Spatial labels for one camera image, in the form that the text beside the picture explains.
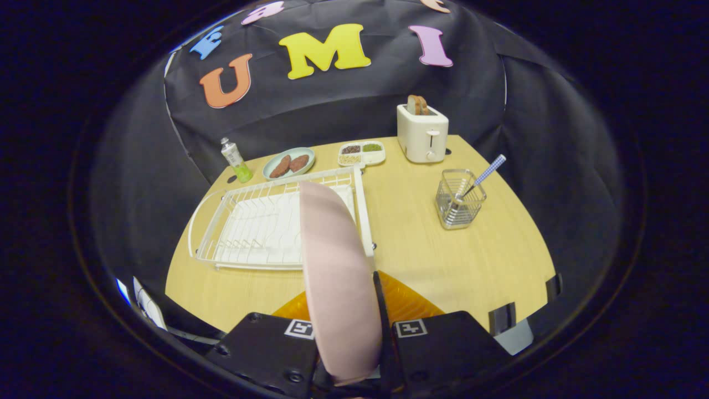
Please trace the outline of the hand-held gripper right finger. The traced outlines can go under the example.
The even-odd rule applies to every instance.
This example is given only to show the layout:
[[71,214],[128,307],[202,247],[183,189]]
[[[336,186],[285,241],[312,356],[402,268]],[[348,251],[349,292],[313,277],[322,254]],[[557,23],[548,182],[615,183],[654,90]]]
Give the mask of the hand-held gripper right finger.
[[512,356],[466,311],[390,321],[382,273],[374,275],[382,326],[382,397],[464,397]]

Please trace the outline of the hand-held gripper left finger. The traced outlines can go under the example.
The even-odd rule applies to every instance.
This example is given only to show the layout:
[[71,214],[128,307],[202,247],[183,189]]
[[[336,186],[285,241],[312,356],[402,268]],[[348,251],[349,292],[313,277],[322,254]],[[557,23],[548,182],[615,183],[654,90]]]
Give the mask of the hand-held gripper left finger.
[[272,315],[246,314],[206,359],[259,388],[310,398],[317,346],[305,293]]

